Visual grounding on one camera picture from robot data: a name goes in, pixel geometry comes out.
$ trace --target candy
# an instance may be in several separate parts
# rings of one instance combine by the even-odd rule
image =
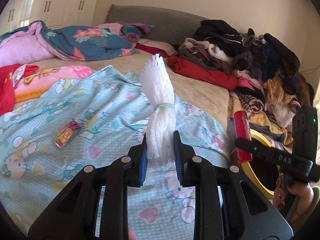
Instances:
[[[79,124],[76,120],[72,119],[70,123],[66,125],[66,127],[61,131],[61,133],[57,136],[54,144],[61,149],[73,135],[73,130],[80,128]]]

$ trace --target green hair tie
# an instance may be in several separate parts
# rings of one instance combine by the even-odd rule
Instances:
[[[157,108],[163,108],[163,107],[174,109],[174,104],[170,104],[170,103],[159,104],[153,109],[153,111],[156,111]]]

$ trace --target white wardrobe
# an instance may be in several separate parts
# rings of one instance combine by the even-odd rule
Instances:
[[[0,35],[42,20],[52,29],[92,25],[97,0],[9,0],[0,15]]]

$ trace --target red cylinder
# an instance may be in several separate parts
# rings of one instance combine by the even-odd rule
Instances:
[[[250,126],[247,113],[245,111],[237,111],[234,113],[233,119],[235,122],[236,137],[244,138],[251,141]],[[237,153],[238,163],[250,162],[253,160],[253,156],[251,153],[238,148]]]

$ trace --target white wall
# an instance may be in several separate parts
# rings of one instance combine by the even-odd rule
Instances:
[[[303,60],[301,61],[300,72],[314,69],[320,65],[320,16],[314,6],[308,6],[308,32],[304,48]],[[316,71],[303,72],[306,81],[317,90],[318,102],[320,103],[320,90],[318,88],[320,80],[320,68]]]
[[[301,71],[320,64],[320,53],[315,47],[320,31],[319,38],[313,37],[319,30],[319,16],[305,0],[98,0],[94,25],[103,23],[111,4],[162,7],[223,19],[240,32],[253,28],[256,34],[271,33],[295,52]],[[320,70],[313,76],[306,76],[315,90],[319,77]]]

